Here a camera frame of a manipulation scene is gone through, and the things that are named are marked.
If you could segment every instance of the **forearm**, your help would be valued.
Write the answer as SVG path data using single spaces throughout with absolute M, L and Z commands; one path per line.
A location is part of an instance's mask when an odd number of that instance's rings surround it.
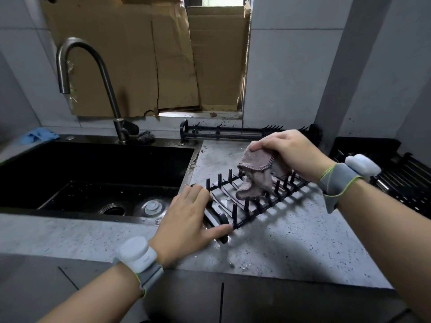
M 361 179 L 338 209 L 406 303 L 431 320 L 431 220 Z
M 118 263 L 39 322 L 119 322 L 141 296 L 135 274 L 123 263 Z

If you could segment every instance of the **window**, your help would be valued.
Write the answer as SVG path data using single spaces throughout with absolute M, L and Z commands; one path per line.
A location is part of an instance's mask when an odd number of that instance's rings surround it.
M 204 7 L 227 7 L 243 5 L 244 0 L 202 0 Z
M 245 4 L 245 0 L 184 0 L 186 7 L 228 7 Z

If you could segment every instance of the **hand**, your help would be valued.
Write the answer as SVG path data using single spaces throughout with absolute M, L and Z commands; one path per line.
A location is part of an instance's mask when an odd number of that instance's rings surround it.
M 232 226 L 206 229 L 202 225 L 203 211 L 210 200 L 209 191 L 201 185 L 186 186 L 175 196 L 159 229 L 149 241 L 163 267 L 205 247 L 211 240 L 232 232 Z
M 304 179 L 314 183 L 317 183 L 322 174 L 335 164 L 298 130 L 273 133 L 260 141 L 251 142 L 249 146 L 252 152 L 262 148 L 279 152 L 289 167 Z

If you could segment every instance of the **black dish rack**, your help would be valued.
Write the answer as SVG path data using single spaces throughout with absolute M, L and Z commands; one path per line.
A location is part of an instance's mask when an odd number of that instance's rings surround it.
M 305 135 L 314 145 L 318 146 L 322 139 L 322 130 L 315 124 L 310 124 L 309 127 L 298 129 Z M 199 124 L 189 126 L 188 120 L 184 120 L 180 125 L 181 142 L 186 140 L 194 140 L 198 138 L 210 139 L 226 139 L 226 140 L 259 140 L 272 133 L 284 131 L 283 126 L 266 126 L 264 128 L 235 128 L 223 127 L 206 127 Z
M 243 181 L 244 176 L 245 174 L 241 170 L 238 175 L 234 175 L 230 169 L 227 180 L 223 179 L 221 173 L 218 174 L 217 183 L 211 184 L 210 179 L 207 179 L 207 190 L 212 192 L 214 200 L 208 203 L 204 214 L 205 221 L 211 227 L 232 223 L 232 227 L 238 229 L 309 184 L 308 181 L 293 172 L 286 179 L 273 179 L 271 194 L 266 193 L 262 198 L 247 198 L 245 201 L 240 201 L 235 197 L 235 193 L 239 188 L 238 183 Z M 231 202 L 231 208 L 223 204 L 223 195 L 226 197 L 226 204 L 228 201 Z M 226 243 L 228 237 L 224 236 L 220 241 Z
M 411 153 L 399 155 L 400 145 L 395 139 L 337 137 L 330 157 L 337 162 L 358 153 L 369 157 L 382 169 L 370 183 L 431 219 L 431 169 Z

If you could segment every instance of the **cabinet door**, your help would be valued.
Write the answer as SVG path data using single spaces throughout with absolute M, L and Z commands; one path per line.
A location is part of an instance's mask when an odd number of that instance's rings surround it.
M 55 259 L 0 255 L 0 322 L 35 322 L 75 291 Z
M 230 275 L 221 322 L 387 322 L 405 308 L 389 289 Z
M 64 273 L 82 288 L 107 270 L 110 263 L 63 260 Z M 185 270 L 165 270 L 144 300 L 138 300 L 122 323 L 148 319 L 146 313 L 158 314 L 175 322 L 218 323 L 221 285 L 218 274 Z
M 84 285 L 108 270 L 111 265 L 111 263 L 89 260 L 61 260 L 59 266 L 76 287 L 81 289 Z M 148 316 L 142 306 L 142 300 L 138 300 L 121 320 L 121 323 L 139 323 L 147 319 Z

